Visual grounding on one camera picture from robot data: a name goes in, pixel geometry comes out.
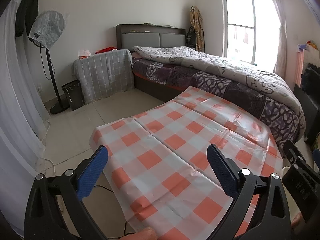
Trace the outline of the left hand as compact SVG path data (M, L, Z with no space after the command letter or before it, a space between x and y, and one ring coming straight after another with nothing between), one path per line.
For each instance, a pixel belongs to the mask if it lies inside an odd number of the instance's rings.
M157 233L150 227L143 230L121 237L120 240L157 240Z

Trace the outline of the right hand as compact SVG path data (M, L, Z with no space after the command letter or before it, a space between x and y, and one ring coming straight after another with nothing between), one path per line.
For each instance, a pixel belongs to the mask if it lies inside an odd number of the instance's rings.
M302 213L298 213L294 219L291 221L291 228L295 231L301 231L305 226L305 220L302 216Z

